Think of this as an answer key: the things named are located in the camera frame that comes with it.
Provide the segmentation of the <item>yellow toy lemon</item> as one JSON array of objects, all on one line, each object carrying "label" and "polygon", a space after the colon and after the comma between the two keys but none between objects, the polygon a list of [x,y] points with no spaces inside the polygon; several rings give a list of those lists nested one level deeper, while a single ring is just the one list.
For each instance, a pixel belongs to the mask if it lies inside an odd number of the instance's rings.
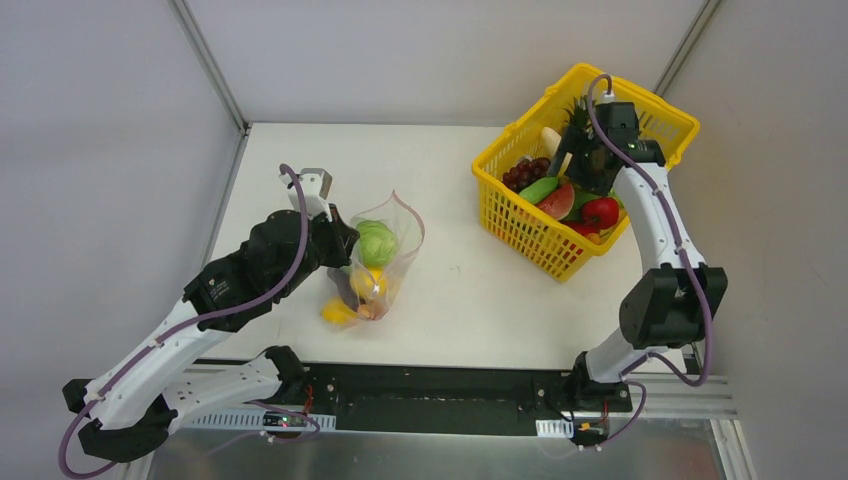
[{"label": "yellow toy lemon", "polygon": [[388,281],[379,268],[355,268],[349,276],[349,285],[353,292],[363,300],[371,300],[385,295]]},{"label": "yellow toy lemon", "polygon": [[357,312],[351,310],[340,297],[328,300],[320,315],[324,321],[336,326],[348,325],[358,319]]}]

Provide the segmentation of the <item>clear zip top bag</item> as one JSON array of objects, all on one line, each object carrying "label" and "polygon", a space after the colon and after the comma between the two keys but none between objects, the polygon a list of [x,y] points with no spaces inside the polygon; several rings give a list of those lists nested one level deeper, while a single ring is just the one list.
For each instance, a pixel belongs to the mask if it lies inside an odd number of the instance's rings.
[{"label": "clear zip top bag", "polygon": [[327,272],[336,294],[321,311],[338,326],[377,321],[388,313],[425,238],[421,216],[396,193],[351,222],[359,234],[351,264]]}]

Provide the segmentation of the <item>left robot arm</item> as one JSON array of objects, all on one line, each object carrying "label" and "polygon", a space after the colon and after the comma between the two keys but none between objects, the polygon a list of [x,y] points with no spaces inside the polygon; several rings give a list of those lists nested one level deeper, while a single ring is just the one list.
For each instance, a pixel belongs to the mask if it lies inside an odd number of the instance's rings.
[{"label": "left robot arm", "polygon": [[331,205],[312,219],[280,210],[255,225],[238,250],[207,264],[169,315],[118,366],[62,389],[88,424],[83,451],[127,463],[161,446],[198,418],[253,400],[297,402],[305,371],[288,346],[264,349],[247,363],[198,381],[178,378],[213,346],[269,313],[313,272],[351,262],[359,238]]}]

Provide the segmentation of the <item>small green toy vegetable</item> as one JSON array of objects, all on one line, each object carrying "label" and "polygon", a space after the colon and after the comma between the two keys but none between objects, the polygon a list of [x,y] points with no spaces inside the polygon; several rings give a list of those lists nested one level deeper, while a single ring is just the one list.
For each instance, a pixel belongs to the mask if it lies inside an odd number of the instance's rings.
[{"label": "small green toy vegetable", "polygon": [[546,176],[522,189],[519,196],[528,203],[536,205],[556,191],[558,187],[559,180],[557,177]]}]

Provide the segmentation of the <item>green toy cabbage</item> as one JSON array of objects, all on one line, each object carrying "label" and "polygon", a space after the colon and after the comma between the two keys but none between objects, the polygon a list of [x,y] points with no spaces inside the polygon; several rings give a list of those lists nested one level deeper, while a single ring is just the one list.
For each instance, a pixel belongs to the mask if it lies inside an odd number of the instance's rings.
[{"label": "green toy cabbage", "polygon": [[396,234],[382,221],[362,220],[359,232],[359,252],[366,268],[383,268],[390,264],[399,250]]}]

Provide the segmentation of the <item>toy watermelon slice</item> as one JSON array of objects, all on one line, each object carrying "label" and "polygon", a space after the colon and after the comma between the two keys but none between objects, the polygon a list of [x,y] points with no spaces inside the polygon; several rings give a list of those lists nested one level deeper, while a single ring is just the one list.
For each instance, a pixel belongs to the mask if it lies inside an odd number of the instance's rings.
[{"label": "toy watermelon slice", "polygon": [[560,221],[570,214],[574,202],[574,187],[566,183],[547,195],[536,207],[555,221]]}]

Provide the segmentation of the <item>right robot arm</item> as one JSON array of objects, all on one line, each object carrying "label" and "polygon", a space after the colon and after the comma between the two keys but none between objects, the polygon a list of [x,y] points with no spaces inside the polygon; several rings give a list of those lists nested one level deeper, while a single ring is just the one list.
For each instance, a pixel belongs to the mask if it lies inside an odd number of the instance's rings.
[{"label": "right robot arm", "polygon": [[569,400],[583,410],[607,397],[607,385],[650,359],[691,387],[703,385],[714,363],[713,321],[728,287],[688,235],[669,185],[659,143],[643,140],[631,102],[588,107],[592,133],[559,151],[574,157],[566,170],[594,194],[615,192],[628,214],[640,252],[642,276],[619,307],[618,328],[575,362]]}]

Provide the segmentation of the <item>toy purple grapes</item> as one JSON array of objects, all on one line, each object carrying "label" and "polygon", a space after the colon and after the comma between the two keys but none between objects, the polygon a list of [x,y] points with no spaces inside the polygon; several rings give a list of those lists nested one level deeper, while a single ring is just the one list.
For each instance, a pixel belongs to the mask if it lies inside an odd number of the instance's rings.
[{"label": "toy purple grapes", "polygon": [[548,157],[522,157],[516,165],[501,176],[502,183],[511,191],[519,193],[537,180],[545,177],[550,166]]}]

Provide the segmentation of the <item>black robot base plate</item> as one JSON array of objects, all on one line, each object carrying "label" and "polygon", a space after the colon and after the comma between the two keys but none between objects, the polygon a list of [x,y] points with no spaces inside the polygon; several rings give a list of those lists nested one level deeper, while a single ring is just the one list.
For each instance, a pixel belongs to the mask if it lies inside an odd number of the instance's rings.
[{"label": "black robot base plate", "polygon": [[344,431],[530,436],[542,420],[603,419],[633,409],[623,383],[573,370],[526,370],[302,362],[272,350],[278,405],[311,404]]}]

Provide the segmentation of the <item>toy steak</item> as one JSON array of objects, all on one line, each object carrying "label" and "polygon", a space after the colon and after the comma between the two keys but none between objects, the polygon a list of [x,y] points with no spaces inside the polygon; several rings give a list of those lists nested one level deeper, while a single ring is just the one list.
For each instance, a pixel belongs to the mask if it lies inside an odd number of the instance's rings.
[{"label": "toy steak", "polygon": [[375,321],[380,320],[387,312],[386,294],[371,300],[360,299],[351,289],[349,285],[349,276],[355,268],[366,268],[361,266],[344,267],[340,269],[330,269],[328,277],[337,288],[337,297],[340,297],[345,304],[357,312],[358,319]]}]

